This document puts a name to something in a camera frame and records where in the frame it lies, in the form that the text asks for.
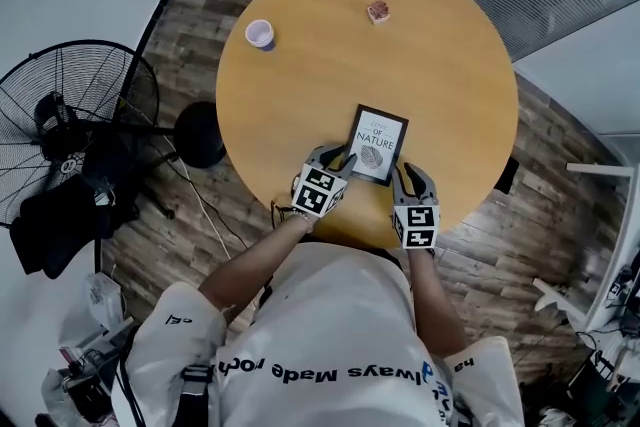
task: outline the power cord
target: power cord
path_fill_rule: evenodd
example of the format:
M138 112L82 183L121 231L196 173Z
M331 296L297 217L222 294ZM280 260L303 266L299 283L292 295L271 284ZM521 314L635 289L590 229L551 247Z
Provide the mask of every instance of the power cord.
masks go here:
M612 329L610 331L598 331L597 329L592 329L591 331L589 331L589 333L585 333L585 335L591 334L591 333L599 333L601 335L608 335L610 333L615 333L616 331L622 332L622 328L618 327L618 328Z
M293 212L294 210L295 208L293 207L281 207L276 205L275 201L271 201L271 227L274 230L276 229L276 219L273 214L278 212L278 215L280 216L280 222L282 223L284 222L285 212Z
M244 240L242 240L242 238L240 237L240 235L238 235L235 231L233 231L231 228L229 228L229 225L224 221L224 219L222 218L222 216L220 215L220 212L218 211L218 209L216 207L214 207L211 203L209 203L206 199L204 199L202 197L202 194L200 194L200 191L198 191L197 187L195 186L195 184L193 183L193 181L188 178L188 176L183 176L180 171L178 171L175 167L173 167L171 165L170 162L167 162L167 164L169 165L169 167L171 169L173 169L173 171L183 180L189 182L191 184L191 187L193 187L194 192L196 193L196 195L198 196L198 199L200 199L205 205L207 205L211 210L213 210L216 215L218 216L218 219L220 219L220 222L223 224L223 226L227 229L227 231L229 233L231 233L231 235L233 235L235 238L237 238L240 243L244 246L245 249L249 249L249 246L247 246L247 244L244 242Z
M578 336L580 336L580 335L588 336L589 339L593 342L593 349L591 349L591 347L589 347L589 349L591 349L592 351L597 351L598 350L598 344L596 343L595 338L593 338L593 336L591 336L591 333L587 333L585 331L576 331L576 334Z
M111 278L111 281L114 281L114 282L115 282L115 280L113 279L113 273L114 273L114 272L116 272L116 267L117 267L117 266L118 266L118 264L117 264L117 263L114 263L114 264L113 264L113 269L111 269L111 276L110 276L110 278ZM128 308L129 308L129 307L127 306L127 299L124 297L124 294L123 294L122 292L120 293L120 297L122 297L122 302L124 303L124 311L122 312L122 317L123 317L123 318L126 318L126 316L127 316L127 311L128 311Z
M126 103L131 109L133 109L134 111L136 111L140 116L142 116L145 120L147 120L148 123L152 124L151 120L149 119L149 117L142 112L140 109L138 109L137 107L134 107L133 105L131 105L130 102L128 102L125 98L121 98L121 100ZM169 140L169 138L165 135L163 136L164 140L167 142L167 144L171 147L171 149L177 153L176 147L173 145L173 143ZM155 148L156 151L158 151L160 154L162 154L162 152L153 144L151 145L153 146L153 148ZM204 214L204 216L207 218L207 220L209 221L209 224L211 225L211 228L213 228L213 231L215 232L215 234L218 236L218 241L220 242L220 245L222 246L222 249L224 249L225 254L227 255L227 258L229 258L229 260L231 260L231 255L229 254L229 251L227 250L227 246L224 244L224 241L222 240L222 236L220 235L220 232L218 231L218 228L216 228L215 224L213 224L213 221L211 220L211 217L209 216L209 213L207 212L207 210L204 208L203 205L203 201L205 201L205 203L207 203L207 205L209 205L210 208L212 208L216 214L218 214L218 218L220 219L220 221L222 222L222 224L224 224L225 226L226 223L222 220L222 217L220 216L220 213L218 212L218 210L211 205L210 203L208 203L206 200L204 200L204 198L200 195L200 193L198 192L198 189L196 189L196 186L194 185L194 183L191 181L191 178L189 177L189 171L187 170L187 166L185 165L185 163L182 161L182 159L180 157L178 157L178 159L180 160L180 164L182 164L182 169L184 169L184 173L186 176L182 176L178 170L176 168L174 168L171 164L169 164L169 166L171 167L171 169L173 169L179 176L181 176L181 178L184 178L185 180L187 180L190 184L191 184L191 188L193 189L193 191L196 193L196 196L198 198L198 203L200 205L200 209L202 210L202 213ZM234 232L232 232L231 230L229 230L231 233L233 233L233 235L235 235L236 237L238 237L238 235L236 235ZM238 237L238 239L240 240L240 242L242 242L242 245L246 248L247 245L244 243L244 241Z
M84 372L84 366L87 362L87 358L92 357L91 355L94 355L93 358L104 358L104 354L102 354L102 352L96 350L96 349L87 349L82 356L80 356L80 358L76 361L74 361L73 363L69 364L69 370L71 371L72 375L79 375L82 372Z
M116 370L116 379L118 380L118 384L120 385L120 389L122 390L122 394L129 402L129 406L131 407L131 414L133 415L133 419L135 421L136 427L146 427L146 423L144 421L144 417L142 416L142 410L136 400L136 396L131 389L131 383L129 382L129 374L127 373L126 362L129 357L129 353L131 352L131 347L133 346L133 340L135 338L136 332L138 331L139 326L136 326L129 331L127 335L127 341L122 348L122 352L120 353L120 360L118 361L118 369L120 370L120 374L122 375L122 379L120 375L118 375L118 371Z
M532 353L532 352L533 352L533 351L538 347L538 345L540 345L540 344L542 343L542 341L543 341L547 336L549 336L551 333L553 333L553 332L554 332L557 328L559 328L560 326L566 326L568 323L569 323L569 320L567 320L567 319L562 319L562 320L560 321L560 323L559 323L559 324L556 324L555 326L553 326L549 331L547 331L544 335L542 335L542 337L540 338L540 340L538 340L538 341L535 343L535 345L534 345L533 347L531 347L531 349L529 349L529 352L527 352L524 356L522 356L518 361L516 361L516 362L514 363L513 368L516 368L516 367L517 367L517 366L522 362L522 360L524 360L527 356L529 356L529 354L531 354L531 353Z

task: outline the round wooden table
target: round wooden table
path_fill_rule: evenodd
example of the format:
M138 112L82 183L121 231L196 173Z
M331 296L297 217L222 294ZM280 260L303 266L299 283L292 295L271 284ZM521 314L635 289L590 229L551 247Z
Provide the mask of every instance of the round wooden table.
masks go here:
M358 104L409 120L403 161L435 181L440 231L473 211L500 177L513 146L518 97L507 51L473 0L254 0L224 48L218 119L240 177L267 207L290 204L293 177L316 146L346 142ZM264 18L276 48L244 31ZM353 246L397 247L391 186L352 177L318 236Z

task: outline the strap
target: strap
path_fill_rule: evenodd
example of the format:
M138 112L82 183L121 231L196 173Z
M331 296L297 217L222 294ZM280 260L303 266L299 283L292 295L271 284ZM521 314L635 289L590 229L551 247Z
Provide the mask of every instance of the strap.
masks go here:
M135 326L131 328L129 331L129 335L127 336L127 341L122 348L122 352L120 353L120 361L118 362L120 368L120 375L122 379L118 376L118 372L116 371L116 378L118 379L118 384L122 389L122 394L129 402L129 407L131 408L131 414L133 415L133 419L136 422L136 427L146 427L144 423L144 417L142 416L142 411L140 411L140 406L138 406L138 401L136 400L135 395L133 394L133 390L131 389L131 384L129 383L129 375L127 374L126 362L129 357L129 353L131 352L131 347L133 346L133 339L136 336L136 332L140 326Z
M213 368L190 365L181 374L184 384L173 427L207 427L209 422L209 384Z

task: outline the white paper cup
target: white paper cup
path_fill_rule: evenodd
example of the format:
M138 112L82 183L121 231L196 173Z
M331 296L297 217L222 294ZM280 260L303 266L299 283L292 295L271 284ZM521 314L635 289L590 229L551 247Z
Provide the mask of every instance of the white paper cup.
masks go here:
M254 20L251 22L247 25L244 35L249 43L265 52L273 50L276 46L273 27L266 20Z

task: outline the cable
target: cable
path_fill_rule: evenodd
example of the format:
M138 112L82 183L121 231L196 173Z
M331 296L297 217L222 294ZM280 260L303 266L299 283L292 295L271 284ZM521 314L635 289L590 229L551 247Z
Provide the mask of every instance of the cable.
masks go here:
M580 336L580 335L588 336L589 339L593 342L593 349L591 349L591 347L588 347L588 348L593 350L593 351L597 351L598 350L598 344L596 343L595 339L593 338L593 336L591 336L590 333L586 333L585 331L576 331L576 334L578 336Z
M278 205L276 205L275 201L271 201L271 227L275 230L276 229L276 220L273 217L273 214L275 214L276 210L278 211L278 214L280 215L280 222L284 222L284 213L285 212L293 212L295 210L295 208L292 207L280 207Z
M622 306L624 306L624 305L625 305L625 301L626 301L626 299L627 299L627 298L625 297L625 299L623 299L623 301L622 301L621 303L616 303L616 301L615 301L615 299L614 299L611 303L609 303L608 305L606 305L606 306L604 307L604 309L605 309L605 310L608 310L609 308L621 308Z
M111 281L115 281L113 279L113 273L116 272L116 267L118 266L117 263L113 264L113 269L111 269ZM122 302L124 303L124 311L122 312L122 317L126 317L127 316L127 310L128 310L128 306L127 306L127 298L124 296L124 293L122 292L122 289L120 291L120 297L122 297Z
M220 215L220 212L218 211L218 209L216 207L214 207L211 203L209 203L206 199L204 199L202 197L202 194L200 194L200 191L198 191L198 189L196 188L195 184L193 183L193 181L190 178L187 178L186 176L183 176L180 171L178 171L175 167L173 167L171 165L171 163L167 162L167 164L169 165L169 167L171 169L173 169L173 171L183 180L189 182L191 184L191 187L193 187L193 190L195 191L195 193L198 196L198 199L202 200L202 202L204 202L205 205L207 205L211 210L213 210L216 215L218 216L218 219L220 219L220 222L224 225L224 227L227 229L227 231L229 233L231 233L235 238L237 238L240 243L244 246L245 249L249 249L249 246L247 246L247 244L245 244L244 240L242 240L242 238L240 237L240 235L238 235L235 231L233 231L231 228L229 228L229 225L224 222L224 219L222 219L222 216Z
M120 389L122 389L122 393L125 398L129 402L129 406L131 407L131 413L133 414L133 419L136 423L136 427L146 427L144 417L142 416L142 411L140 410L140 406L138 405L138 401L136 400L136 396L131 389L131 383L129 382L129 375L127 374L127 369L125 363L127 358L129 357L129 353L131 352L131 347L133 346L133 340L135 338L135 334L138 331L139 326L136 326L129 331L127 335L127 341L122 348L122 352L120 353L120 360L118 362L118 366L120 369L120 374L122 374L122 380L118 375L116 370L116 377L118 378L118 384L120 385Z
M535 345L534 345L533 347L531 347L531 349L529 349L529 352L527 352L524 356L522 356L518 361L516 361L516 362L514 363L513 368L516 368L516 367L517 367L517 366L522 362L522 360L523 360L523 359L525 359L529 354L531 354L531 353L536 349L536 347L538 347L538 345L540 345L540 343L542 343L542 340L544 340L547 336L549 336L551 333L553 333L553 332L554 332L557 328L559 328L560 326L562 326L562 325L566 325L566 324L568 324L568 323L569 323L569 321L568 321L567 319L562 319L562 320L560 321L560 323L559 323L559 324L556 324L556 325L555 325L555 326L553 326L549 331L547 331L545 334L543 334L543 335L542 335L542 337L540 338L540 340L538 340L538 341L535 343Z
M134 111L136 111L138 114L140 114L144 119L147 120L148 123L151 123L151 125L153 125L153 123L151 122L151 120L147 117L147 115L142 112L140 109L138 109L137 107L134 107L133 105L131 105L126 98L122 98L122 101L124 103L126 103L129 107L131 107ZM171 149L176 152L176 154L178 153L178 151L176 150L176 147L173 145L173 143L169 140L169 138L165 135L163 136L164 140L167 142L167 144L171 147ZM202 196L200 195L200 193L198 192L198 189L196 189L196 186L193 184L193 182L191 181L191 178L189 177L189 171L187 171L187 166L185 166L184 162L182 161L182 159L180 157L178 157L178 159L180 160L180 164L182 164L182 169L184 169L185 178L190 184L191 187L193 188L193 191L196 193L196 196L198 197L198 203L200 204L200 209L202 210L202 213L205 215L205 217L207 218L207 220L209 221L209 224L211 225L211 227L213 228L213 231L216 233L216 235L218 236L218 241L220 242L220 245L222 246L222 249L224 249L225 254L227 255L227 258L229 258L229 260L231 260L231 255L229 254L229 251L227 251L227 246L225 246L224 241L222 240L222 236L220 235L220 232L218 231L218 229L216 228L215 224L213 224L213 221L211 220L211 217L209 217L209 213L206 211L206 209L204 208L204 205L202 204L202 201L204 198L202 198ZM171 169L173 169L178 175L180 175L180 173L178 172L178 170L176 168L174 168L171 164L169 164L169 166L171 167ZM220 218L220 220L222 221L222 217L220 217L220 214L218 213L217 209L215 207L213 207L212 205L209 204L209 206L211 208L213 208L213 210L218 214L218 217ZM244 241L242 239L240 239L240 242L242 242L242 245L246 248L247 245L244 243Z
M102 374L101 374L102 369L105 366L107 366L109 363L112 363L113 361L117 360L120 357L120 351L118 351L118 349L115 349L112 351L112 353L109 353L109 354L112 354L112 356L106 359L103 358L104 361L100 364L99 367L96 367L96 373L98 374L98 377L100 377L100 379L103 381L105 381L105 379L102 378Z
M100 351L98 351L96 349L88 349L88 350L86 350L85 353L82 355L82 357L78 360L78 364L80 365L80 371L81 372L84 372L84 366L87 363L87 357L89 356L89 354L94 354L94 353L97 354L98 357L104 358L104 354L102 354L102 352L100 352Z
M615 333L616 331L622 331L622 328L616 328L616 329L612 329L611 331L598 331L596 329L592 329L591 331L589 331L589 333L585 333L585 334L590 334L590 333L599 333L601 335L608 335L610 333Z
M98 424L98 427L104 427L105 425L107 425L111 420L115 420L116 419L116 415L114 415L113 413L107 415L105 417L104 420L102 420L102 422L100 422Z

